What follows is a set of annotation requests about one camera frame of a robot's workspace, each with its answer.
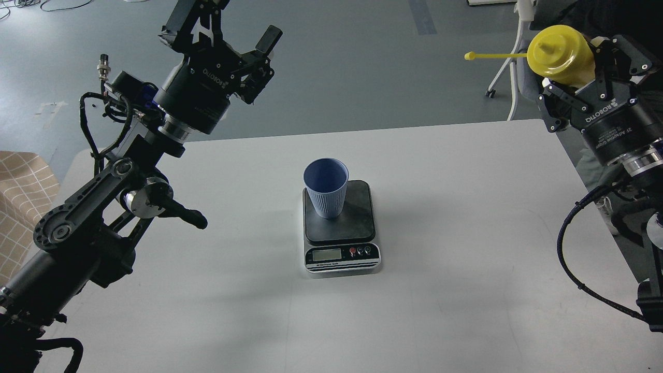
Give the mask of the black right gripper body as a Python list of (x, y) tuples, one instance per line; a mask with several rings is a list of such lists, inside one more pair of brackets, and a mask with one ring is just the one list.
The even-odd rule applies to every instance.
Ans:
[(639, 98), (640, 87), (576, 88), (576, 99), (537, 98), (549, 132), (572, 127), (602, 165), (661, 152), (661, 120)]

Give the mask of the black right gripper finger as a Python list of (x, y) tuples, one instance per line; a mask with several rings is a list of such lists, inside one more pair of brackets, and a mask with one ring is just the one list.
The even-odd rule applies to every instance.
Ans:
[(654, 75), (654, 53), (628, 35), (597, 36), (588, 41), (594, 55), (594, 88), (638, 88)]
[(576, 99), (576, 89), (570, 85), (565, 85), (560, 82), (555, 82), (549, 78), (543, 78), (541, 82), (542, 88), (539, 94), (540, 99), (543, 97), (556, 97), (557, 99)]

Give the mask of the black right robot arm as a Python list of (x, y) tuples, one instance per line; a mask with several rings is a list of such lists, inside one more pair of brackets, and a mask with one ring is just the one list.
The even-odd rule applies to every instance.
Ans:
[(547, 130), (578, 130), (599, 163), (620, 165), (628, 183), (644, 193), (612, 217), (621, 236), (647, 250), (652, 260), (638, 286), (639, 312), (590, 290), (571, 273), (562, 251), (572, 219), (616, 185), (593, 189), (566, 217), (557, 237), (561, 266), (580, 290), (661, 332), (661, 120), (640, 96), (640, 86), (661, 69), (661, 61), (626, 35), (587, 40), (563, 24), (540, 31), (526, 59), (544, 79), (537, 105)]

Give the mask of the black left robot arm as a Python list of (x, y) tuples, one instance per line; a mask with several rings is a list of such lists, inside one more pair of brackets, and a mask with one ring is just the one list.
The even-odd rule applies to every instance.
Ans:
[(2, 287), (2, 372), (33, 372), (43, 352), (72, 349), (76, 372), (83, 345), (43, 338), (62, 309), (93, 282), (106, 288), (131, 274), (135, 248), (154, 218), (179, 218), (205, 229), (204, 215), (174, 199), (157, 164), (180, 157), (193, 132), (211, 134), (235, 95), (252, 104), (274, 76), (270, 54), (282, 30), (268, 26), (254, 50), (225, 42), (227, 1), (179, 1), (159, 35), (183, 56), (161, 88), (123, 71), (109, 82), (108, 56), (97, 67), (99, 93), (80, 97), (80, 126), (91, 148), (93, 177), (36, 222), (39, 251)]

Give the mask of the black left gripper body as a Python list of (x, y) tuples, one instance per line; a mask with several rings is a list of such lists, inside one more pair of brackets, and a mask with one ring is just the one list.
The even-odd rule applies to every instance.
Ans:
[(154, 101), (166, 114), (204, 134), (211, 134), (236, 95), (252, 104), (272, 79), (273, 45), (240, 54), (228, 44), (186, 56), (159, 89)]

